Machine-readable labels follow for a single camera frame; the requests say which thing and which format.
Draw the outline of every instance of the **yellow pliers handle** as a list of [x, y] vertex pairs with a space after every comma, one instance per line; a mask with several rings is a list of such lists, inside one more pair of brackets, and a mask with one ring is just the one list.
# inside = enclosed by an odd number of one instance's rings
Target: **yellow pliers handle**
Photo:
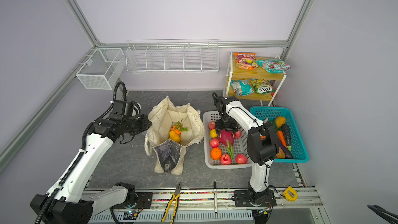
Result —
[[169, 211], [169, 207], [171, 206], [171, 204], [173, 203], [174, 200], [176, 200], [176, 206], [174, 207], [174, 212], [173, 212], [173, 217], [172, 217], [172, 221], [170, 222], [170, 224], [173, 224], [174, 222], [174, 218], [176, 217], [176, 212], [177, 212], [177, 208], [178, 208], [178, 200], [180, 198], [180, 194], [178, 194], [176, 196], [175, 193], [173, 193], [173, 196], [171, 197], [170, 201], [167, 203], [167, 207], [164, 210], [163, 213], [163, 217], [162, 217], [162, 222], [164, 222], [164, 220], [166, 219], [167, 216], [167, 212]]

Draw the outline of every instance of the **tape measure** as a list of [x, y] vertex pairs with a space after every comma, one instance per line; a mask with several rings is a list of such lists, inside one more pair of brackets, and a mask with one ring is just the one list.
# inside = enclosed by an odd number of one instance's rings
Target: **tape measure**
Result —
[[284, 192], [283, 195], [285, 196], [286, 200], [288, 201], [295, 201], [297, 200], [297, 192], [289, 186]]

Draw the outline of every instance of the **white mesh basket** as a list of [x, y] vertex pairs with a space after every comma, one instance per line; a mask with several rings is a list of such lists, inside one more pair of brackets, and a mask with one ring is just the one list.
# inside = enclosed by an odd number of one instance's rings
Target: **white mesh basket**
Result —
[[[214, 160], [210, 157], [210, 151], [212, 147], [209, 145], [210, 140], [212, 140], [212, 137], [210, 137], [210, 130], [206, 126], [210, 123], [210, 121], [216, 121], [218, 119], [221, 119], [220, 114], [218, 114], [218, 111], [210, 111], [210, 112], [205, 112], [203, 114], [203, 125], [205, 126], [205, 133], [204, 133], [204, 145], [205, 145], [205, 162], [207, 167], [212, 168], [212, 169], [237, 169], [237, 168], [246, 168], [246, 167], [251, 167], [253, 165], [253, 162], [249, 158], [248, 152], [247, 152], [247, 143], [248, 143], [248, 135], [245, 130], [238, 124], [239, 130], [242, 133], [242, 136], [240, 138], [235, 138], [234, 139], [234, 157], [232, 157], [232, 163], [230, 165], [222, 165], [220, 160]], [[222, 150], [222, 154], [229, 154], [226, 151], [226, 148], [223, 144], [220, 144], [219, 148]], [[245, 164], [237, 164], [235, 162], [236, 155], [238, 154], [243, 154], [248, 158], [248, 161]]]
[[127, 71], [218, 72], [217, 42], [136, 43], [127, 41]]
[[87, 89], [113, 89], [125, 67], [121, 48], [98, 47], [76, 73]]

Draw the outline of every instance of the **robotic arm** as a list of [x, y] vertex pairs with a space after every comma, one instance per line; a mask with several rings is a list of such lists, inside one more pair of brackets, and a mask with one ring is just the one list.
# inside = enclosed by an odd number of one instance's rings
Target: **robotic arm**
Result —
[[[124, 101], [116, 100], [117, 88], [120, 85], [123, 87]], [[140, 115], [141, 106], [138, 103], [126, 101], [123, 82], [116, 84], [111, 102], [108, 110], [91, 122], [84, 131], [82, 148], [61, 178], [47, 194], [36, 195], [31, 201], [30, 205], [37, 213], [35, 224], [42, 220], [47, 224], [87, 223], [93, 215], [111, 206], [135, 205], [135, 187], [127, 183], [117, 183], [108, 190], [82, 197], [94, 169], [117, 138], [129, 133], [132, 140], [136, 134], [152, 126], [147, 115]]]
[[268, 175], [269, 168], [279, 152], [274, 126], [271, 122], [263, 122], [254, 117], [235, 96], [225, 98], [213, 92], [212, 97], [221, 116], [221, 120], [215, 123], [216, 132], [218, 134], [220, 130], [236, 132], [238, 123], [247, 132], [247, 152], [253, 161], [253, 167], [245, 197], [248, 197], [254, 206], [260, 206], [266, 200], [273, 202], [273, 193], [268, 188]]

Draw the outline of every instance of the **dragon fruit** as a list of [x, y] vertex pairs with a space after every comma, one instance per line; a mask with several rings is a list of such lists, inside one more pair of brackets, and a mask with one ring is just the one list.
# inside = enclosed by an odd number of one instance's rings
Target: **dragon fruit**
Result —
[[234, 157], [234, 134], [225, 130], [220, 131], [220, 142], [225, 146], [227, 152]]

